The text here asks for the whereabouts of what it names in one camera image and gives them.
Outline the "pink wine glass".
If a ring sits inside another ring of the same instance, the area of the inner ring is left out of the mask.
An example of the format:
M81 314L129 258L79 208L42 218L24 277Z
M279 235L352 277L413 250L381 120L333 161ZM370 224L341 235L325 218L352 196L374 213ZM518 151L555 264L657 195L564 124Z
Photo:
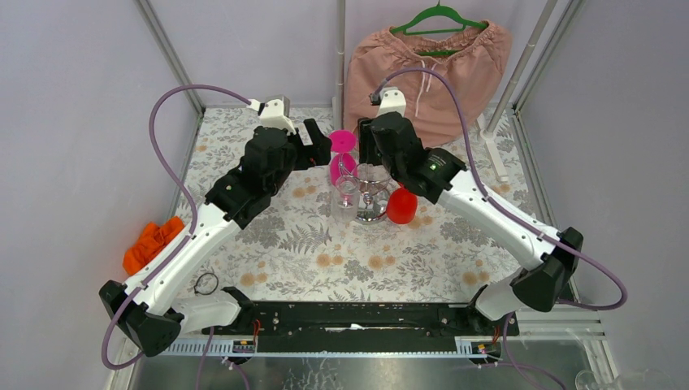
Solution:
M351 154L357 144L356 136L348 130L336 130L329 135L331 152L329 163L330 182L335 185L341 176L356 176L357 163Z

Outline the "chrome wine glass rack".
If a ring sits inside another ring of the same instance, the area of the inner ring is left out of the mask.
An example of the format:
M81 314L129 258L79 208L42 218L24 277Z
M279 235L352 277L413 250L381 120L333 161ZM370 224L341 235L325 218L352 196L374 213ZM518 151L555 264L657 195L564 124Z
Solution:
M357 165L347 168L341 163L340 172L352 176L357 181L360 200L355 221L360 224L374 224L385 220L391 177L382 164L379 149L370 130L358 132Z

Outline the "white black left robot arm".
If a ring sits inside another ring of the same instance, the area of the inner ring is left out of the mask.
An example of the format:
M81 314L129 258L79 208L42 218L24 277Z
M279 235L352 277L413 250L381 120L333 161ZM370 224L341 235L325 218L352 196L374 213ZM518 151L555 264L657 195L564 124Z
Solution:
M332 141L316 120L306 119L303 126L308 145L299 132L256 127L238 165L215 181L191 223L135 275L102 285L98 295L110 316L110 330L118 328L142 356L154 357L187 332L214 326L234 334L249 329L249 301L238 292L185 299L177 295L211 254L270 206L293 171L331 161Z

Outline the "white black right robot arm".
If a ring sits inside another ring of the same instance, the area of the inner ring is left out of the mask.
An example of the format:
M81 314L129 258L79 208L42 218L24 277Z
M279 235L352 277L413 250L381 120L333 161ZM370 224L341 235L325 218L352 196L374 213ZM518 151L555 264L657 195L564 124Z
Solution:
M358 122L365 162L383 166L404 189L443 206L506 249L521 269L482 287L466 312L467 327L489 333L510 312L522 307L547 313L573 275L578 261L570 253L583 235L532 220L488 188L481 188L466 164L442 148L425 148L411 121L397 112Z

